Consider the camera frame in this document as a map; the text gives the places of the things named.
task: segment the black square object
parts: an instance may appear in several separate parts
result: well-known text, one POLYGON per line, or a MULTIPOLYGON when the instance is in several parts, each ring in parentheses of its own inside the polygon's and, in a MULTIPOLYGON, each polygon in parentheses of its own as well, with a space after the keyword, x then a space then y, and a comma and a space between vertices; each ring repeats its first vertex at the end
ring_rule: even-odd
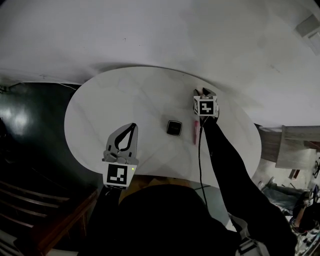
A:
POLYGON ((199 101, 200 115, 213 115, 214 114, 214 102, 213 101, 199 101))
POLYGON ((115 184, 127 184, 128 166, 109 164, 106 182, 115 184))
POLYGON ((169 121, 166 127, 166 133, 170 135, 180 136, 182 130, 182 122, 169 121))

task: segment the black cable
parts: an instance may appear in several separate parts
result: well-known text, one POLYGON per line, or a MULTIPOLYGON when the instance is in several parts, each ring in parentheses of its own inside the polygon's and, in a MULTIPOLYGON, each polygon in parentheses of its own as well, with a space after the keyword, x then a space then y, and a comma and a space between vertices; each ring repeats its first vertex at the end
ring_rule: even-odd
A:
POLYGON ((200 159, 200 146, 201 146, 201 135, 202 135, 202 130, 204 128, 204 124, 207 121, 208 116, 204 119, 203 123, 200 126, 200 132, 199 132, 199 146, 198 146, 198 158, 199 158, 199 171, 200 171, 200 184, 201 184, 201 189, 202 189, 202 193, 203 193, 203 198, 204 198, 204 202, 205 202, 205 206, 208 209, 208 203, 207 203, 207 198, 206 198, 206 193, 204 190, 204 185, 202 183, 202 170, 201 170, 201 159, 200 159))
POLYGON ((200 189, 202 189, 202 187, 195 188, 194 190, 200 190, 200 189))

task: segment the person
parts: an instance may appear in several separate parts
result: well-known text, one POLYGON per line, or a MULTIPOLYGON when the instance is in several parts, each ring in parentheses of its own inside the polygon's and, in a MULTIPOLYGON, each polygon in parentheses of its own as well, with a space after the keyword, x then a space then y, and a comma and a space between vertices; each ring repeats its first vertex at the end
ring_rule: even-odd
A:
POLYGON ((285 209, 292 216, 291 224, 298 233, 303 234, 319 225, 320 203, 311 201, 311 189, 278 186, 274 177, 266 185, 259 182, 258 187, 272 204, 285 209))
MULTIPOLYGON (((201 123, 228 213, 247 223, 250 238, 263 243, 269 255, 294 255, 297 239, 285 216, 251 181, 217 120, 201 123)), ((242 243, 242 228, 234 226, 237 232, 212 218, 198 194, 183 184, 146 186, 122 197, 119 189, 104 187, 79 256, 172 251, 234 256, 242 243)))

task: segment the black sleeve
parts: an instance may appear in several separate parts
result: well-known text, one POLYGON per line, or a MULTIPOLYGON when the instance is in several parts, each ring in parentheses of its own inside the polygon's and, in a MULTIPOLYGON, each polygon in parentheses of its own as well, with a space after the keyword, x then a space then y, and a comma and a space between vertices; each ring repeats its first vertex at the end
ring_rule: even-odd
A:
POLYGON ((251 181, 241 156, 216 120, 209 117, 203 128, 227 211, 247 222, 251 237, 264 243, 270 255, 295 255, 297 238, 288 221, 251 181))

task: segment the pink marker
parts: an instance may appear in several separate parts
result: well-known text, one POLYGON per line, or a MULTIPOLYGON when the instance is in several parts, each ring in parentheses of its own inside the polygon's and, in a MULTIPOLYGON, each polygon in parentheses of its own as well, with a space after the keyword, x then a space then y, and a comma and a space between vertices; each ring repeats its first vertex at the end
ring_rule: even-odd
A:
POLYGON ((198 136, 198 127, 199 127, 199 121, 194 121, 194 134, 193 134, 193 143, 194 145, 197 144, 197 136, 198 136))

